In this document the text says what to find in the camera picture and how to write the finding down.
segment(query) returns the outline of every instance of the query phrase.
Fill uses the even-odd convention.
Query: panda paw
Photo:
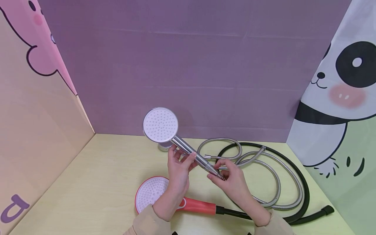
[[[320,172],[320,175],[324,175],[326,178],[336,175],[336,169],[340,167],[335,163],[334,158],[328,158],[326,161],[314,167],[314,169]]]

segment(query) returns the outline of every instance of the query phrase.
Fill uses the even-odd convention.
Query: silver shower handle
[[[197,151],[195,151],[187,142],[185,142],[182,138],[176,135],[174,138],[171,139],[176,146],[178,146],[181,150],[185,153],[190,155],[193,152],[196,152],[196,162],[197,164],[202,167],[204,170],[213,174],[220,179],[224,180],[223,176],[216,170],[203,156],[201,156]]]

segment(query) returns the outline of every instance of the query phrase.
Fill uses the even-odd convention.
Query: right hand
[[[208,178],[241,207],[242,202],[246,202],[248,199],[252,198],[246,179],[244,178],[244,173],[229,159],[218,160],[214,168],[218,169],[223,165],[228,169],[221,171],[221,175],[226,181],[223,181],[212,174],[208,174]]]

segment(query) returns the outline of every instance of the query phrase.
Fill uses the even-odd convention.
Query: black shower hose
[[[248,142],[240,142],[240,145],[241,146],[258,147],[258,148],[262,147],[262,145],[260,145],[260,144],[248,143]],[[227,150],[229,150],[231,148],[234,148],[236,146],[237,146],[237,144],[230,144],[230,145],[228,145],[227,147],[225,147],[224,149],[222,149],[222,151],[218,154],[218,156],[222,156]],[[277,155],[278,157],[280,157],[284,161],[286,161],[294,169],[294,171],[297,173],[297,175],[298,175],[298,177],[299,177],[299,179],[300,179],[300,181],[302,182],[302,185],[303,185],[304,200],[303,200],[302,207],[294,215],[291,215],[291,216],[288,216],[288,217],[284,217],[284,219],[286,220],[287,223],[289,223],[290,225],[305,224],[305,223],[309,223],[311,221],[317,220],[320,217],[323,217],[325,215],[329,215],[329,214],[331,214],[331,213],[334,212],[334,208],[331,207],[330,205],[327,205],[324,208],[322,208],[320,211],[318,211],[318,212],[316,212],[316,213],[314,213],[312,215],[303,217],[303,215],[306,213],[306,211],[308,209],[308,205],[309,205],[309,188],[308,188],[307,181],[305,180],[302,172],[299,170],[299,168],[290,159],[288,159],[286,156],[284,156],[280,152],[278,152],[278,151],[276,151],[274,149],[271,149],[269,147],[266,147],[265,150],[269,151],[269,152],[272,152],[273,154]],[[224,208],[222,206],[217,206],[216,213],[217,214],[221,214],[221,215],[224,215],[224,214],[226,214],[226,215],[232,215],[232,216],[235,216],[235,217],[252,220],[252,218],[249,217],[249,215],[247,215],[244,212],[226,209],[226,208]]]

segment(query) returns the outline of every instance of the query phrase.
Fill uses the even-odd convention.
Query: panda illustration
[[[314,167],[326,178],[339,169],[332,156],[347,124],[376,116],[376,46],[372,42],[376,38],[370,34],[370,38],[341,39],[326,51],[299,103],[287,140],[304,166]],[[364,163],[363,158],[359,173]]]

